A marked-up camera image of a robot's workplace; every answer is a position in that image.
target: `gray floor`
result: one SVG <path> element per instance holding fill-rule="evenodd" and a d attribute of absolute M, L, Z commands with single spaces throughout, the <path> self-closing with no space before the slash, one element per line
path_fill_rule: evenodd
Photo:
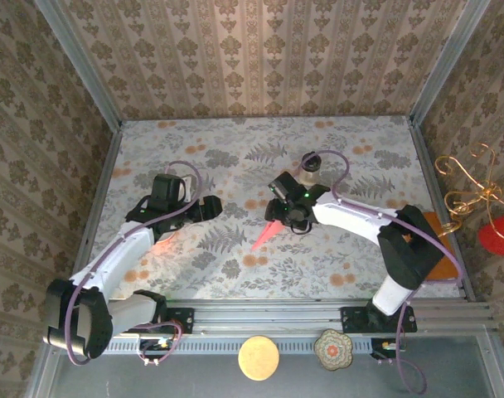
<path fill-rule="evenodd" d="M 427 397 L 487 398 L 487 378 L 474 339 L 411 339 L 405 358 L 415 361 L 429 381 Z M 406 369 L 409 379 L 419 381 Z M 61 359 L 51 397 L 401 397 L 410 396 L 395 366 L 355 356 L 345 370 L 322 369 L 314 355 L 285 355 L 267 381 L 240 371 L 236 356 L 176 355 L 160 366 L 144 366 L 134 356 L 100 357 L 87 366 Z"/>

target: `floral tablecloth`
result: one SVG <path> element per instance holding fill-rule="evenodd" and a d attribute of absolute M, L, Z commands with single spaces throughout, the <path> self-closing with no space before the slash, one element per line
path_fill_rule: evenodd
<path fill-rule="evenodd" d="M 124 276 L 115 298 L 136 289 L 169 299 L 371 297 L 386 275 L 380 249 L 340 228 L 316 226 L 303 236 L 283 231 L 250 251 L 272 199 L 267 184 L 311 150 L 336 149 L 349 158 L 351 171 L 341 184 L 346 197 L 432 210 L 405 117 L 142 121 L 125 123 L 122 133 L 93 255 L 172 160 L 198 167 L 202 196 L 220 197 L 223 213 L 156 244 Z M 331 185 L 343 167 L 341 159 L 325 155 L 320 182 Z M 184 166 L 172 171 L 191 174 Z M 458 290 L 428 286 L 419 296 L 457 297 Z"/>

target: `patterned wallpaper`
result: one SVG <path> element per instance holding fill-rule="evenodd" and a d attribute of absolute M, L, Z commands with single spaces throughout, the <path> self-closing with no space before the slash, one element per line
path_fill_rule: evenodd
<path fill-rule="evenodd" d="M 408 114 L 465 0 L 60 0 L 122 119 Z"/>
<path fill-rule="evenodd" d="M 469 145 L 478 141 L 492 145 L 498 152 L 493 176 L 504 187 L 504 0 L 489 5 L 423 130 L 433 158 L 451 153 L 468 159 L 466 165 L 476 177 L 485 175 L 487 162 L 474 164 L 468 157 Z M 441 183 L 445 191 L 471 189 L 459 177 Z M 494 214 L 501 216 L 504 210 L 497 208 Z M 486 223 L 482 213 L 470 216 L 458 238 L 476 293 L 491 303 L 504 342 L 504 257 L 490 255 L 478 242 L 477 231 Z"/>
<path fill-rule="evenodd" d="M 21 396 L 46 287 L 72 268 L 110 140 L 31 1 L 0 1 L 0 397 Z"/>

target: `orange wooden block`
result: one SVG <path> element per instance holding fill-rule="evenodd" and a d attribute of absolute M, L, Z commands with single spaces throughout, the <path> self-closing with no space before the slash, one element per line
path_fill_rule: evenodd
<path fill-rule="evenodd" d="M 442 224 L 440 223 L 440 220 L 438 219 L 438 216 L 436 215 L 435 212 L 426 212 L 424 213 L 425 219 L 429 222 L 431 225 L 431 228 L 433 228 L 433 231 L 436 232 L 436 235 L 442 233 Z M 442 241 L 443 245 L 451 252 L 454 254 L 453 249 L 451 248 L 451 245 L 449 244 L 449 240 L 447 236 L 443 236 L 440 238 Z M 454 264 L 451 262 L 450 259 L 447 258 L 447 256 L 443 257 L 439 263 L 436 264 L 436 266 L 433 268 L 433 270 L 430 272 L 429 276 L 427 279 L 431 280 L 437 280 L 437 279 L 455 279 L 458 277 L 458 271 L 455 268 Z"/>

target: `gold wire ornament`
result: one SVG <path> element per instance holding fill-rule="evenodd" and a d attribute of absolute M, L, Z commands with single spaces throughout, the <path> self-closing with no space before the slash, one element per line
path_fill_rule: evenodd
<path fill-rule="evenodd" d="M 493 165 L 495 164 L 497 154 L 485 143 L 475 143 L 469 153 L 474 158 L 480 158 L 486 153 L 490 153 L 490 165 L 486 173 L 486 178 L 483 181 L 476 180 L 468 170 L 454 156 L 442 155 L 434 161 L 434 166 L 438 172 L 444 176 L 450 176 L 458 170 L 468 178 L 474 186 L 474 191 L 450 191 L 443 201 L 449 211 L 451 222 L 444 224 L 443 232 L 439 236 L 444 236 L 458 230 L 463 220 L 477 209 L 485 208 L 490 225 L 495 233 L 504 239 L 503 231 L 495 227 L 492 217 L 492 203 L 497 202 L 504 206 L 502 197 L 504 196 L 504 188 L 497 185 L 492 180 Z"/>

